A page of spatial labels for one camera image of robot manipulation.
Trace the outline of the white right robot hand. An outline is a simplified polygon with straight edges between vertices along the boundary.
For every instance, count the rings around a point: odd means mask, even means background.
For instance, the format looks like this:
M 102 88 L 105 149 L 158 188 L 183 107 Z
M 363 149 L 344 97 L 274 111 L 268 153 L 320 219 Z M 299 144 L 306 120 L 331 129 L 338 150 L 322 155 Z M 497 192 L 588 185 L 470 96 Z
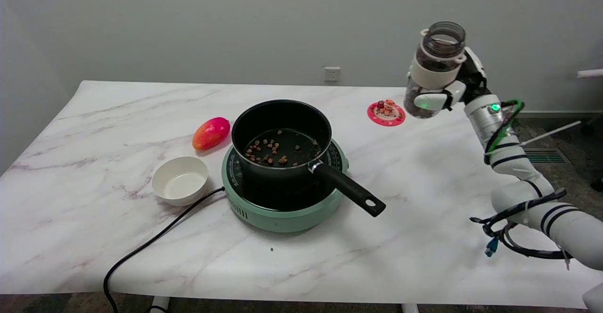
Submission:
M 420 111 L 437 113 L 451 110 L 459 102 L 470 103 L 478 96 L 489 94 L 484 66 L 470 47 L 464 49 L 461 57 L 452 62 L 458 66 L 448 72 L 437 72 L 426 63 L 419 63 L 414 57 L 410 66 L 406 99 Z

